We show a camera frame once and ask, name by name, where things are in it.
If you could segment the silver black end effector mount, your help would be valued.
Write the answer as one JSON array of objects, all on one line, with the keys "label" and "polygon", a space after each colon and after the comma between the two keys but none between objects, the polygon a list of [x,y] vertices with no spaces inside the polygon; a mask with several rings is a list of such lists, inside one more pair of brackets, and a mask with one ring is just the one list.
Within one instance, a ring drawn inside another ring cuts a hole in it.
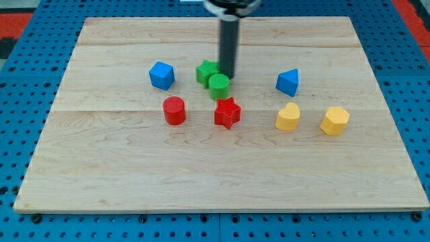
[{"label": "silver black end effector mount", "polygon": [[258,9],[261,0],[204,0],[204,7],[219,18],[247,17]]}]

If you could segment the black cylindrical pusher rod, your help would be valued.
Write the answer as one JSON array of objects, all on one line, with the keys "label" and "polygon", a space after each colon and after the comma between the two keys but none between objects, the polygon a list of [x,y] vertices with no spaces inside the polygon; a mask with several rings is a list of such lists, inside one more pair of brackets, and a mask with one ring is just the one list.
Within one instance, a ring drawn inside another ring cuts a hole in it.
[{"label": "black cylindrical pusher rod", "polygon": [[229,79],[235,74],[238,39],[239,20],[220,20],[219,70]]}]

